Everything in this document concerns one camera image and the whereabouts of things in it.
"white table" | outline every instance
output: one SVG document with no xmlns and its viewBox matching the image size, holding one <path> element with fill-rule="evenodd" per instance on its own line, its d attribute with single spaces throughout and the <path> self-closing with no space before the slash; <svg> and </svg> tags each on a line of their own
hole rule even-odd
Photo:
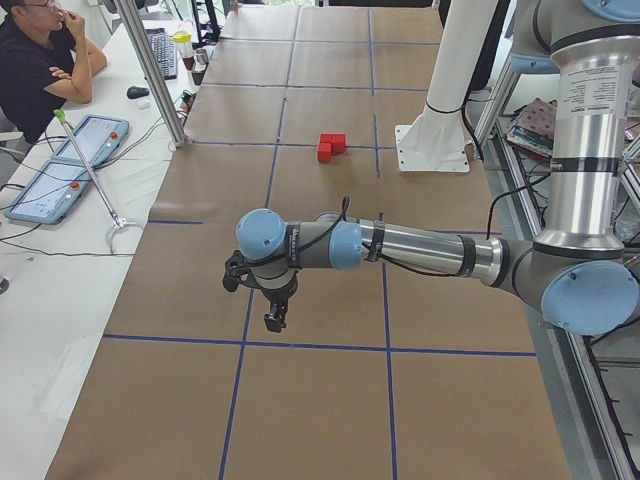
<svg viewBox="0 0 640 480">
<path fill-rule="evenodd" d="M 145 22 L 164 26 L 178 22 Z M 127 119 L 128 138 L 120 149 L 140 138 L 160 118 L 151 96 L 144 110 L 126 98 L 131 85 L 145 85 L 142 69 L 123 27 L 107 43 L 106 69 L 94 79 L 93 102 L 65 105 L 75 124 L 86 114 Z M 182 65 L 176 80 L 167 81 L 172 98 L 195 91 Z M 63 133 L 57 120 L 49 136 Z M 166 173 L 173 146 L 164 125 L 142 145 L 99 172 L 104 188 L 121 216 L 146 220 Z M 24 165 L 41 167 L 49 146 L 36 145 Z M 11 182 L 24 184 L 34 175 L 21 166 Z M 15 190 L 0 192 L 0 206 L 9 205 Z M 0 217 L 0 237 L 24 232 L 33 224 Z M 54 226 L 11 240 L 48 252 L 108 253 L 105 234 L 112 220 L 94 187 L 85 190 L 70 215 Z M 117 253 L 133 253 L 139 229 L 125 229 L 114 238 Z M 43 478 L 56 452 L 82 382 L 93 359 L 131 257 L 45 256 L 0 243 L 0 273 L 10 281 L 0 296 L 0 479 Z"/>
</svg>

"black band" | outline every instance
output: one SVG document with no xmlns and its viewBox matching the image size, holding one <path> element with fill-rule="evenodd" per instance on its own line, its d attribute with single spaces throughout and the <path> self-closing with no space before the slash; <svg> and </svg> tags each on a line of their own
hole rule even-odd
<svg viewBox="0 0 640 480">
<path fill-rule="evenodd" d="M 302 268 L 300 266 L 300 222 L 287 223 L 284 243 L 287 246 L 287 266 Z"/>
<path fill-rule="evenodd" d="M 544 243 L 533 243 L 536 252 L 555 255 L 556 257 L 578 258 L 581 260 L 616 260 L 622 257 L 624 249 L 620 250 L 581 250 L 577 248 L 554 247 Z"/>
<path fill-rule="evenodd" d="M 371 235 L 371 246 L 369 255 L 365 258 L 367 262 L 376 262 L 382 254 L 382 242 L 384 242 L 385 223 L 380 220 L 373 222 L 373 235 Z"/>
<path fill-rule="evenodd" d="M 490 285 L 494 288 L 502 285 L 502 282 L 504 282 L 507 272 L 509 271 L 509 264 L 511 263 L 511 249 L 509 248 L 509 243 L 507 243 L 503 238 L 499 238 L 498 241 L 502 246 L 502 262 L 500 263 L 500 271 L 498 272 L 496 281 Z"/>
<path fill-rule="evenodd" d="M 437 108 L 432 107 L 431 105 L 429 105 L 429 102 L 426 102 L 426 103 L 427 103 L 427 107 L 429 107 L 429 110 L 433 110 L 436 113 L 444 113 L 445 115 L 448 115 L 450 113 L 456 113 L 462 110 L 462 107 L 458 107 L 455 110 L 450 110 L 447 112 L 446 110 L 438 110 Z"/>
<path fill-rule="evenodd" d="M 582 158 L 552 158 L 551 171 L 553 173 L 570 172 L 605 172 L 618 176 L 620 159 L 611 157 L 582 157 Z"/>
<path fill-rule="evenodd" d="M 545 42 L 544 38 L 542 38 L 542 34 L 540 33 L 540 28 L 538 27 L 538 11 L 540 10 L 540 4 L 542 3 L 542 0 L 538 0 L 538 4 L 536 5 L 536 9 L 533 11 L 533 34 L 536 37 L 536 40 L 538 41 L 538 44 L 540 44 L 540 46 L 544 49 L 545 52 L 550 52 L 551 48 L 549 47 L 549 44 L 547 42 Z"/>
<path fill-rule="evenodd" d="M 551 52 L 557 52 L 565 47 L 569 47 L 577 43 L 588 42 L 589 40 L 600 40 L 607 37 L 619 37 L 624 35 L 631 35 L 634 37 L 640 36 L 640 24 L 625 23 L 608 25 L 606 27 L 592 28 L 591 30 L 574 33 L 573 35 L 569 35 L 568 37 L 561 38 L 557 42 L 554 42 L 553 45 L 551 45 Z"/>
<path fill-rule="evenodd" d="M 473 273 L 473 269 L 476 268 L 476 242 L 471 237 L 462 237 L 458 235 L 462 240 L 462 265 L 460 270 L 456 273 L 456 277 L 470 277 Z"/>
<path fill-rule="evenodd" d="M 516 274 L 518 273 L 518 268 L 520 268 L 520 264 L 524 260 L 524 258 L 531 254 L 533 248 L 526 250 L 522 255 L 518 257 L 518 259 L 513 264 L 513 270 L 511 270 L 511 286 L 513 287 L 513 291 L 518 296 L 518 298 L 522 298 L 520 296 L 520 292 L 518 292 L 518 287 L 516 286 Z"/>
</svg>

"blue plastic cover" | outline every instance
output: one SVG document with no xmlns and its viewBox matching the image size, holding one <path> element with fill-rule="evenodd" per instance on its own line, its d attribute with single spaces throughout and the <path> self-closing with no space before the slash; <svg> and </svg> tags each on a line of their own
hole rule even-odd
<svg viewBox="0 0 640 480">
<path fill-rule="evenodd" d="M 534 57 L 533 55 L 511 54 L 511 69 L 520 74 L 547 75 L 559 73 L 556 64 L 548 57 Z"/>
<path fill-rule="evenodd" d="M 247 213 L 238 222 L 236 238 L 247 260 L 261 260 L 274 253 L 284 241 L 286 225 L 280 215 L 267 208 Z"/>
<path fill-rule="evenodd" d="M 340 222 L 331 232 L 329 260 L 336 270 L 356 268 L 362 260 L 362 229 L 353 222 Z"/>
<path fill-rule="evenodd" d="M 640 2 L 638 0 L 582 0 L 582 3 L 599 17 L 613 22 L 640 22 Z"/>
<path fill-rule="evenodd" d="M 601 335 L 631 316 L 639 296 L 625 267 L 595 260 L 569 268 L 551 282 L 542 296 L 542 314 L 570 332 Z"/>
</svg>

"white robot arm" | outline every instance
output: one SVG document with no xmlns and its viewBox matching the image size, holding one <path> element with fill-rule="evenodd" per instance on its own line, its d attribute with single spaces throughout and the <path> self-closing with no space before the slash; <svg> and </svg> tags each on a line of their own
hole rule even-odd
<svg viewBox="0 0 640 480">
<path fill-rule="evenodd" d="M 635 311 L 640 290 L 621 264 L 624 246 L 611 220 L 640 56 L 640 2 L 519 0 L 516 18 L 516 68 L 560 72 L 546 228 L 533 242 L 477 241 L 355 221 L 346 207 L 340 215 L 289 223 L 254 210 L 238 224 L 240 249 L 226 263 L 224 286 L 259 288 L 271 302 L 269 330 L 285 326 L 298 270 L 354 268 L 362 259 L 477 278 L 582 335 L 610 331 Z"/>
</svg>

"black t-shirt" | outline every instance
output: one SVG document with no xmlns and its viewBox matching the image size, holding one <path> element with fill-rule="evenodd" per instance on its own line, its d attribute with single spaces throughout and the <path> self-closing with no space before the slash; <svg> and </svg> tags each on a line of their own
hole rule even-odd
<svg viewBox="0 0 640 480">
<path fill-rule="evenodd" d="M 71 49 L 75 40 L 69 30 L 63 27 L 49 38 L 53 50 L 27 37 L 11 15 L 0 25 L 0 106 L 30 143 L 38 140 L 53 118 L 53 110 L 65 102 L 44 91 L 59 80 L 51 75 L 49 67 L 73 72 Z"/>
</svg>

